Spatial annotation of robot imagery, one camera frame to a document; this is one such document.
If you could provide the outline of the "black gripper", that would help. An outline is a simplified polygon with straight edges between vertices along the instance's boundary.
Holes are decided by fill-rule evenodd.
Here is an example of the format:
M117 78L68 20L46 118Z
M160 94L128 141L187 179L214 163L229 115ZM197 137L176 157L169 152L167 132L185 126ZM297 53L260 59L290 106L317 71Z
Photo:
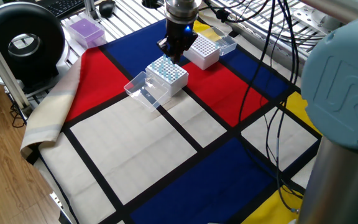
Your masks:
M193 30L194 23L178 24L167 21L166 37L157 42L157 46L163 54L171 58L174 64L180 61L183 51L188 50L198 37Z

